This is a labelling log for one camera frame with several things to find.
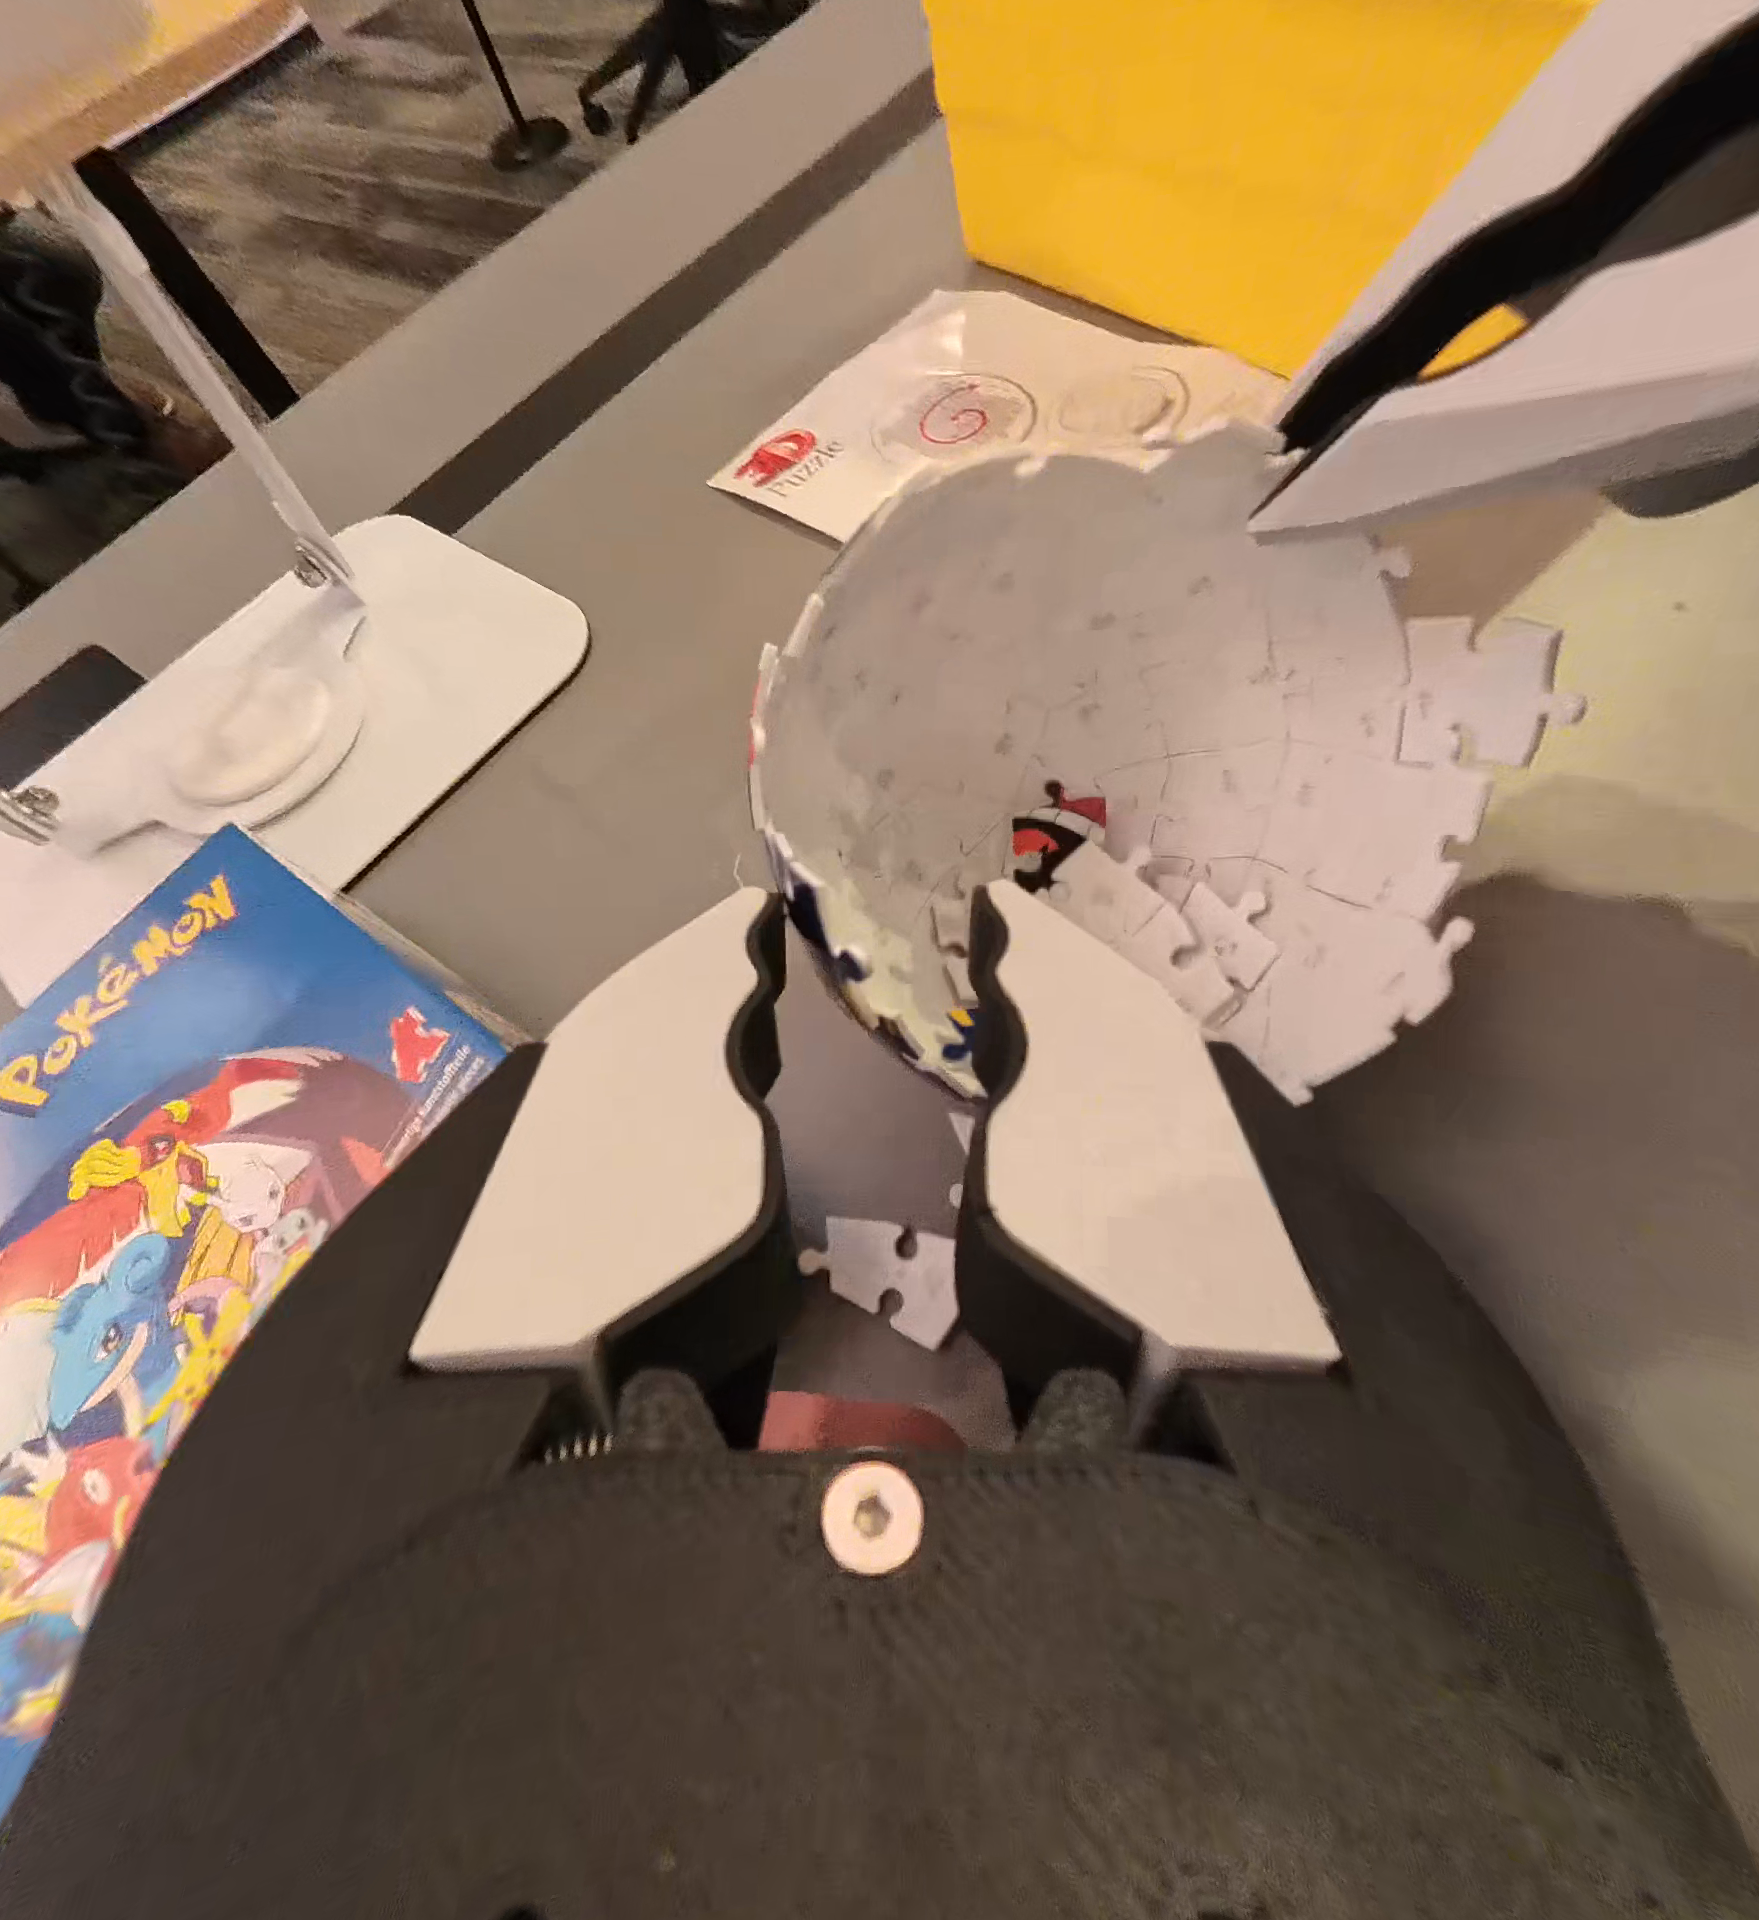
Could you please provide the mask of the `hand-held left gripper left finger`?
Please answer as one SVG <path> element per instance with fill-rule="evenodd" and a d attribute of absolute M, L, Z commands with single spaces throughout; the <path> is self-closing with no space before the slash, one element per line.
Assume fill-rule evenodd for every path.
<path fill-rule="evenodd" d="M 552 1381 L 610 1429 L 672 1372 L 754 1448 L 802 1297 L 770 1094 L 784 901 L 740 887 L 588 992 L 548 1035 L 412 1336 L 430 1377 Z"/>

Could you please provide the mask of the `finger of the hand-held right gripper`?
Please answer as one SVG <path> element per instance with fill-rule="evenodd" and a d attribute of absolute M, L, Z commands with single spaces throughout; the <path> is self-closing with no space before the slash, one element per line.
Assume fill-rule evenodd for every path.
<path fill-rule="evenodd" d="M 1491 310 L 1567 288 L 1759 132 L 1759 5 L 1593 5 L 1295 379 L 1319 455 Z"/>
<path fill-rule="evenodd" d="M 1759 212 L 1603 269 L 1483 358 L 1381 394 L 1287 473 L 1247 531 L 1361 532 L 1757 449 Z"/>

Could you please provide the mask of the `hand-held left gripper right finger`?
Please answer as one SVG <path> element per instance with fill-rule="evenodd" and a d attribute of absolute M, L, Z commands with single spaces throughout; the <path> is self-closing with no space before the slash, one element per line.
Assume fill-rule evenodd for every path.
<path fill-rule="evenodd" d="M 1331 1377 L 1341 1348 L 1199 1027 L 1009 880 L 971 909 L 979 995 L 955 1299 L 1017 1420 L 1071 1375 L 1131 1433 L 1193 1377 Z"/>

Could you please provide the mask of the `yellow plastic bin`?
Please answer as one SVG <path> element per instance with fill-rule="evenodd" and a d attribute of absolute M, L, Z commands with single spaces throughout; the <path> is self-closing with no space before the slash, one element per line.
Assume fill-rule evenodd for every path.
<path fill-rule="evenodd" d="M 1585 3 L 927 3 L 969 254 L 1299 374 Z"/>

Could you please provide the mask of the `colourful puzzle ball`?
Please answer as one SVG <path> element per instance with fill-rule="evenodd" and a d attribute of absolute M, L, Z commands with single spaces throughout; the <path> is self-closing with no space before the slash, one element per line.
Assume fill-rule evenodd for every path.
<path fill-rule="evenodd" d="M 1363 535 L 1261 543 L 1223 421 L 901 488 L 760 664 L 754 828 L 845 1013 L 963 1098 L 971 898 L 1011 882 L 1301 1106 L 1451 995 L 1499 771 L 1579 695 L 1561 635 L 1405 618 Z"/>

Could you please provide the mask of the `small puzzle piece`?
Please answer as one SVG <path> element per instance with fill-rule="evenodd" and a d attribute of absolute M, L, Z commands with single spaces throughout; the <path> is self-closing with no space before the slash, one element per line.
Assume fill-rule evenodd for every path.
<path fill-rule="evenodd" d="M 829 1216 L 825 1247 L 800 1250 L 798 1268 L 927 1353 L 939 1353 L 957 1330 L 955 1242 L 945 1235 Z"/>

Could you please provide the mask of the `blue puzzle box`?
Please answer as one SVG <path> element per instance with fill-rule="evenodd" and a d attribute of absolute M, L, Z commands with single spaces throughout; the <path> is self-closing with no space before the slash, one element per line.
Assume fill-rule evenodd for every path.
<path fill-rule="evenodd" d="M 220 1375 L 518 1044 L 242 828 L 0 1030 L 0 1818 Z"/>

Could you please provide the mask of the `person's left hand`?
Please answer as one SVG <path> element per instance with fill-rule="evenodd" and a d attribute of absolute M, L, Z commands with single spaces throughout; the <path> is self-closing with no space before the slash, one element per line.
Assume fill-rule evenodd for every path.
<path fill-rule="evenodd" d="M 945 1418 L 915 1404 L 776 1388 L 768 1394 L 756 1448 L 770 1455 L 961 1455 L 967 1443 Z"/>

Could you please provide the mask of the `white instruction leaflet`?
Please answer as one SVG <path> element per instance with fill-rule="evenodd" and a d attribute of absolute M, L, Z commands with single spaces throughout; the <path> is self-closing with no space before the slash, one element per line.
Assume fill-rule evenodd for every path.
<path fill-rule="evenodd" d="M 1269 425 L 1285 393 L 1219 349 L 1131 340 L 1005 293 L 933 293 L 706 485 L 843 543 L 943 468 L 1153 457 L 1217 421 Z"/>

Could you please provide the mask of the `black office chair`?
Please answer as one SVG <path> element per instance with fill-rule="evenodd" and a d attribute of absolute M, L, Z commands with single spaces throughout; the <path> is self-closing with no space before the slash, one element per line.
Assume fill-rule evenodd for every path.
<path fill-rule="evenodd" d="M 624 118 L 624 141 L 638 143 L 668 73 L 678 70 L 696 99 L 748 55 L 807 12 L 809 3 L 660 3 L 578 84 L 576 102 L 586 132 L 612 132 L 604 94 L 626 76 L 636 91 Z"/>

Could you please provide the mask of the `black pole stand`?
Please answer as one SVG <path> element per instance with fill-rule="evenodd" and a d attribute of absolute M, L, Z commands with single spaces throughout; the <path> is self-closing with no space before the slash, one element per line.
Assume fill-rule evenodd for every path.
<path fill-rule="evenodd" d="M 478 3 L 460 3 L 460 12 L 474 36 L 484 69 L 500 97 L 504 126 L 492 143 L 492 166 L 504 175 L 520 175 L 562 154 L 572 132 L 564 120 L 550 115 L 530 115 L 522 109 L 510 83 L 508 69 Z"/>

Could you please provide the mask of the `light wooden board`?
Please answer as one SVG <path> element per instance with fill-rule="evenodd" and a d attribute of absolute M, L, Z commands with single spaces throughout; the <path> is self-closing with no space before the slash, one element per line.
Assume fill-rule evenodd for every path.
<path fill-rule="evenodd" d="M 0 3 L 0 204 L 264 59 L 292 3 Z"/>

